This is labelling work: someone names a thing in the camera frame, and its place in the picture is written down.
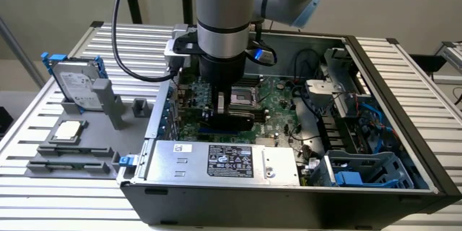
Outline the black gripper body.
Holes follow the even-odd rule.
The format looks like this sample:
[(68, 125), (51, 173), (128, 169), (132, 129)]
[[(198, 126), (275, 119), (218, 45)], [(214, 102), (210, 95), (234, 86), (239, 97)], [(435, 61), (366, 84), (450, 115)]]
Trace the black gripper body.
[(227, 91), (244, 74), (246, 57), (243, 54), (231, 58), (199, 56), (199, 72), (216, 91)]

